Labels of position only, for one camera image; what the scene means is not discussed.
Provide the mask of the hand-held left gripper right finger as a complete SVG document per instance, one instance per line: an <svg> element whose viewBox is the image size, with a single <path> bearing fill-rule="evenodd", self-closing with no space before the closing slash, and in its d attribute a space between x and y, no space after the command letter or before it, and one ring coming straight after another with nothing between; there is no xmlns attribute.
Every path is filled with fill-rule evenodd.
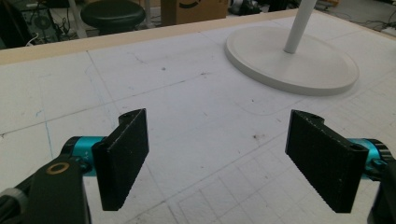
<svg viewBox="0 0 396 224"><path fill-rule="evenodd" d="M380 181L396 162L382 142L345 138L323 118L299 110L290 112L286 154L336 213L352 210L363 178Z"/></svg>

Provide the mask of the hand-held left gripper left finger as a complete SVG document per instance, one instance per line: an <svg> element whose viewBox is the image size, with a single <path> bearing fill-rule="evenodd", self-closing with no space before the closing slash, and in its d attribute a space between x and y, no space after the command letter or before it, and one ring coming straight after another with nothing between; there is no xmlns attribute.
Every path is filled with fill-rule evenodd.
<svg viewBox="0 0 396 224"><path fill-rule="evenodd" d="M61 153L82 160L83 174L97 178L103 210L118 211L149 154L146 109L120 115L109 136L71 137Z"/></svg>

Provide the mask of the white round lamp stand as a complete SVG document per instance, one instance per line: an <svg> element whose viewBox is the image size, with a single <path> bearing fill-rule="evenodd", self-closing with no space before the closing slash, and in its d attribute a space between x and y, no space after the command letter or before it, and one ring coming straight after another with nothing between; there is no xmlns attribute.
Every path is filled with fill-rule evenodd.
<svg viewBox="0 0 396 224"><path fill-rule="evenodd" d="M226 40L228 60L244 75L269 87L302 95L329 96L350 90L360 76L352 58L304 31L317 0L302 0L290 29L255 26Z"/></svg>

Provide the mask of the black round stool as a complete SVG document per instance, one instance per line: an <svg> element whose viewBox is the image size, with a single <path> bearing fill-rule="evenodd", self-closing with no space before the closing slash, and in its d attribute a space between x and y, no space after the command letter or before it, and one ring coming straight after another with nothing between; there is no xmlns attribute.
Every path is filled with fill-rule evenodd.
<svg viewBox="0 0 396 224"><path fill-rule="evenodd" d="M146 18L145 10L131 0L98 0L80 11L82 21L99 35L131 32Z"/></svg>

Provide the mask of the white metal stand leg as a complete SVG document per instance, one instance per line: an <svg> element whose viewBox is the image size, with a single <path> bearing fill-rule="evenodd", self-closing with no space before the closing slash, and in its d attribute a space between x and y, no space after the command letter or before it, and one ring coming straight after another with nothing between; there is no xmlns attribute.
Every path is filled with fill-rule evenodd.
<svg viewBox="0 0 396 224"><path fill-rule="evenodd" d="M87 33L84 29L83 26L83 22L82 19L80 17L77 5L76 5L76 1L75 0L67 0L69 3L69 6L71 8L73 17L74 17L74 21L75 21L75 25L76 25L76 32L79 38L87 38Z"/></svg>

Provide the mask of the brown cardboard box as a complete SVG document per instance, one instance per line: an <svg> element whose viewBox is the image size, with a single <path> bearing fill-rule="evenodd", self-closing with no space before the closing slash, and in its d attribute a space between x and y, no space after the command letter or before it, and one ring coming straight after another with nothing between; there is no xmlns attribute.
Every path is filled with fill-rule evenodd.
<svg viewBox="0 0 396 224"><path fill-rule="evenodd" d="M224 19L229 0L161 0L162 26Z"/></svg>

